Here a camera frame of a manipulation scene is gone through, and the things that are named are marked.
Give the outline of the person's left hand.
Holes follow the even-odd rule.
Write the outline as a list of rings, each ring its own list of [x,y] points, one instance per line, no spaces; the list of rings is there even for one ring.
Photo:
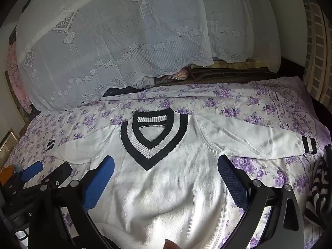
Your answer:
[[[179,245],[175,244],[175,242],[165,239],[165,244],[163,246],[163,249],[181,249],[181,248],[179,247]]]

